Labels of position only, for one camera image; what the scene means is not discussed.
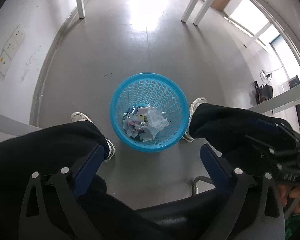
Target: screw head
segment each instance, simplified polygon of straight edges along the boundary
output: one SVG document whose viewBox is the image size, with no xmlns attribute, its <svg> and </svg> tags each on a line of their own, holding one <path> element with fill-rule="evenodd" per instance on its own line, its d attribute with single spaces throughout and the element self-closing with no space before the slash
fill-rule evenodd
<svg viewBox="0 0 300 240">
<path fill-rule="evenodd" d="M 66 174 L 66 173 L 68 173 L 69 172 L 69 168 L 68 167 L 63 167 L 62 169 L 61 169 L 61 173 L 62 174 Z"/>
<path fill-rule="evenodd" d="M 238 175 L 241 175 L 243 173 L 243 170 L 241 170 L 240 168 L 235 168 L 234 173 L 238 174 Z"/>
<path fill-rule="evenodd" d="M 270 173 L 265 173 L 265 177 L 267 178 L 267 179 L 272 179 L 272 175 L 270 174 Z"/>
<path fill-rule="evenodd" d="M 31 177 L 32 177 L 33 179 L 35 179 L 35 178 L 38 177 L 38 176 L 39 176 L 39 173 L 38 173 L 37 171 L 31 174 Z"/>
</svg>

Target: gray floor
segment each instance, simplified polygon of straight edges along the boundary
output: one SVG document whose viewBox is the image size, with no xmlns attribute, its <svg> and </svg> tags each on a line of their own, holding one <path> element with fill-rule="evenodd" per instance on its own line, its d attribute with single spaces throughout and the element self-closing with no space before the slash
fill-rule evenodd
<svg viewBox="0 0 300 240">
<path fill-rule="evenodd" d="M 43 91 L 39 125 L 69 122 L 86 113 L 117 147 L 98 174 L 108 193 L 142 208 L 190 196 L 189 179 L 206 175 L 199 158 L 204 139 L 179 142 L 160 153 L 124 145 L 109 120 L 112 93 L 136 73 L 172 79 L 190 103 L 204 96 L 213 104 L 242 108 L 254 104 L 252 70 L 260 64 L 249 37 L 209 9 L 198 27 L 180 17 L 189 0 L 88 0 L 86 18 L 74 21 L 53 58 Z"/>
</svg>

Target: seat cushion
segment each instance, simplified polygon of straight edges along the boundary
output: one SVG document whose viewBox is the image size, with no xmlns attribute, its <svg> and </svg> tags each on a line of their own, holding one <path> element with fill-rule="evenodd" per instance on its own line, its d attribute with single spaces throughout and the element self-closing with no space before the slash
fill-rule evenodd
<svg viewBox="0 0 300 240">
<path fill-rule="evenodd" d="M 222 197 L 215 189 L 189 198 L 136 210 L 155 222 L 176 240 L 199 239 L 214 218 Z"/>
</svg>

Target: electrical outlet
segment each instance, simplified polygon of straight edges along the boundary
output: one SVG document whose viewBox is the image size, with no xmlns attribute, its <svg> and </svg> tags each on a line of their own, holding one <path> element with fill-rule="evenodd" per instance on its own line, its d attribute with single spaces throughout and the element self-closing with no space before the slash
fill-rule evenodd
<svg viewBox="0 0 300 240">
<path fill-rule="evenodd" d="M 17 50 L 19 49 L 19 45 L 13 35 L 10 36 L 6 45 L 3 47 L 4 51 L 8 54 L 10 59 L 13 59 Z"/>
<path fill-rule="evenodd" d="M 8 57 L 7 53 L 3 51 L 0 56 L 0 72 L 4 76 L 7 74 L 10 64 L 11 64 L 11 59 Z"/>
<path fill-rule="evenodd" d="M 26 36 L 25 30 L 22 28 L 21 24 L 16 28 L 12 36 L 16 39 L 18 45 L 20 46 Z"/>
</svg>

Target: white sneaker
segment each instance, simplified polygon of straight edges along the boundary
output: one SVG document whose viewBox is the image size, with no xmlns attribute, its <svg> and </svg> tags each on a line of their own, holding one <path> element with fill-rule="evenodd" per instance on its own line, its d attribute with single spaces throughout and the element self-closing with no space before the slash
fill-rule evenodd
<svg viewBox="0 0 300 240">
<path fill-rule="evenodd" d="M 75 112 L 71 114 L 70 120 L 71 122 L 89 121 L 93 123 L 93 121 L 91 121 L 91 119 L 88 116 L 80 112 Z"/>
<path fill-rule="evenodd" d="M 71 114 L 70 119 L 71 119 L 71 122 L 89 121 L 89 122 L 93 123 L 93 121 L 91 121 L 91 119 L 87 115 L 80 113 L 80 112 L 75 112 L 75 113 Z M 110 151 L 109 151 L 108 157 L 104 161 L 108 162 L 112 158 L 112 156 L 114 156 L 116 149 L 110 140 L 108 140 L 107 138 L 106 138 L 106 140 L 107 140 Z"/>
<path fill-rule="evenodd" d="M 195 101 L 192 102 L 192 104 L 190 105 L 190 117 L 189 117 L 189 123 L 188 123 L 188 127 L 187 130 L 185 132 L 185 134 L 183 135 L 183 139 L 186 140 L 187 142 L 193 142 L 193 138 L 190 136 L 189 134 L 189 126 L 190 126 L 190 122 L 192 119 L 192 115 L 194 113 L 194 111 L 196 111 L 196 109 L 198 108 L 199 105 L 201 105 L 202 103 L 207 103 L 207 100 L 205 98 L 197 98 Z"/>
<path fill-rule="evenodd" d="M 108 162 L 108 161 L 112 158 L 112 156 L 114 156 L 115 151 L 116 151 L 116 149 L 115 149 L 113 143 L 112 143 L 110 140 L 108 140 L 107 138 L 106 138 L 106 140 L 107 140 L 107 143 L 108 143 L 108 145 L 109 145 L 110 151 L 109 151 L 108 157 L 104 160 L 104 162 Z"/>
</svg>

